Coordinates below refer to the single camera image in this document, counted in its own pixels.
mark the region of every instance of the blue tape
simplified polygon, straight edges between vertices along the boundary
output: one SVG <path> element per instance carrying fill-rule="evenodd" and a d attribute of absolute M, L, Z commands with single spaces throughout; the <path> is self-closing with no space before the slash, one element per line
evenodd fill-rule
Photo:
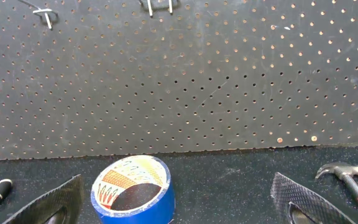
<path fill-rule="evenodd" d="M 104 208 L 96 200 L 96 194 L 98 191 L 96 189 L 96 182 L 98 179 L 103 178 L 102 172 L 92 186 L 91 203 L 103 224 L 167 224 L 172 221 L 173 213 L 175 211 L 175 194 L 173 192 L 173 185 L 169 169 L 164 162 L 156 157 L 145 155 L 142 156 L 157 161 L 164 168 L 167 177 L 166 182 L 164 183 L 164 187 L 161 188 L 156 197 L 154 197 L 151 201 L 147 202 L 143 206 L 129 211 L 109 210 Z M 117 162 L 111 164 L 105 170 L 112 169 Z"/>

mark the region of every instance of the pegboard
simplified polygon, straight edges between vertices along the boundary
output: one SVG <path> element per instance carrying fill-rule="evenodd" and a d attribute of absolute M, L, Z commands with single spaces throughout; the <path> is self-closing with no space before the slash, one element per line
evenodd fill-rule
<path fill-rule="evenodd" d="M 31 3 L 52 30 L 0 0 L 0 159 L 358 142 L 358 0 Z"/>

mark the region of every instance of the blue painter's tape roll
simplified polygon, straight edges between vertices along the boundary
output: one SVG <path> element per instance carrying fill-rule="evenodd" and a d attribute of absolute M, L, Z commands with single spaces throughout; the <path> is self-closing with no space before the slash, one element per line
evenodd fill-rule
<path fill-rule="evenodd" d="M 91 202 L 103 224 L 167 224 L 175 211 L 171 174 L 156 157 L 126 157 L 99 174 Z"/>

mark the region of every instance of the speckled black surface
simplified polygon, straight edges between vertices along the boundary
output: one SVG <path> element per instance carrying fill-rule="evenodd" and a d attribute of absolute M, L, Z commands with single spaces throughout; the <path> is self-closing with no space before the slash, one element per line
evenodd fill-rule
<path fill-rule="evenodd" d="M 277 223 L 270 197 L 275 172 L 281 172 L 319 194 L 358 209 L 345 186 L 333 175 L 314 182 L 325 163 L 358 163 L 358 147 L 303 147 L 276 150 L 156 154 L 169 167 L 176 194 L 174 223 Z M 78 223 L 99 223 L 90 202 L 96 176 L 122 158 L 83 157 L 32 161 L 0 161 L 0 179 L 10 178 L 14 190 L 0 206 L 0 223 L 12 213 L 82 174 L 85 203 Z"/>

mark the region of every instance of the hammer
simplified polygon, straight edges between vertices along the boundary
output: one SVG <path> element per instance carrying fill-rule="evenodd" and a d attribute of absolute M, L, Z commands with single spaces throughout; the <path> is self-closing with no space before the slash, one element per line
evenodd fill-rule
<path fill-rule="evenodd" d="M 339 180 L 343 180 L 358 201 L 358 185 L 352 178 L 353 175 L 358 175 L 358 165 L 352 166 L 345 162 L 325 164 L 317 171 L 315 180 L 324 174 L 335 174 Z"/>

